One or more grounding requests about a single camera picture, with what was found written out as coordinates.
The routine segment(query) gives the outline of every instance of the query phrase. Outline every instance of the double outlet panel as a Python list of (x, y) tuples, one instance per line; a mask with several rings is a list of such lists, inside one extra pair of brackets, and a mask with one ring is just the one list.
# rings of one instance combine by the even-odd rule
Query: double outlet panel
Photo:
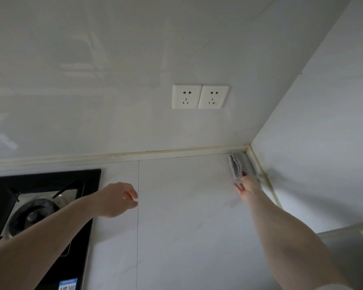
[(173, 109), (220, 109), (229, 87), (226, 85), (173, 85)]

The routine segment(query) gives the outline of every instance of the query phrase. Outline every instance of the black glass cooktop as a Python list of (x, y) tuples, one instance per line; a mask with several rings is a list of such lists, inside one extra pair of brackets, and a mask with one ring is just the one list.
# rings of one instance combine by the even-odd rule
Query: black glass cooktop
[[(18, 195), (77, 190), (77, 199), (96, 192), (100, 177), (100, 169), (0, 177), (0, 236)], [(69, 250), (65, 249), (36, 290), (58, 290), (61, 281), (71, 279), (77, 279), (76, 290), (82, 288), (91, 225), (92, 220), (78, 232)]]

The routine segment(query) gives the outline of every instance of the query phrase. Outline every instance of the stove burner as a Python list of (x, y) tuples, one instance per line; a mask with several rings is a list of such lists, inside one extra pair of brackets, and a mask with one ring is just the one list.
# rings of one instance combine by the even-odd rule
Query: stove burner
[(15, 236), (58, 210), (59, 207), (46, 198), (31, 200), (12, 215), (8, 230), (11, 236)]

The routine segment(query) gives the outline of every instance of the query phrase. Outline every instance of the outlet faceplate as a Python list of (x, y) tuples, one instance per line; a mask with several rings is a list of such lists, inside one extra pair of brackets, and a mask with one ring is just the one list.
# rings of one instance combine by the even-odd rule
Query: outlet faceplate
[(172, 108), (173, 109), (196, 109), (199, 103), (202, 85), (173, 85)]
[(204, 85), (198, 104), (199, 109), (220, 109), (226, 98), (229, 86)]

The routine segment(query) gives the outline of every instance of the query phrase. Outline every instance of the person's right hand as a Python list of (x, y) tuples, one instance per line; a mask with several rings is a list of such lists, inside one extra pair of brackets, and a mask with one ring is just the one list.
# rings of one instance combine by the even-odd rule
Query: person's right hand
[(246, 201), (250, 195), (263, 193), (261, 184), (256, 178), (251, 176), (243, 176), (239, 180), (241, 180), (242, 183), (239, 185), (234, 183), (234, 186), (242, 200)]
[(129, 183), (110, 183), (106, 187), (88, 196), (89, 206), (94, 216), (114, 218), (128, 209), (135, 208), (134, 201), (138, 194)]

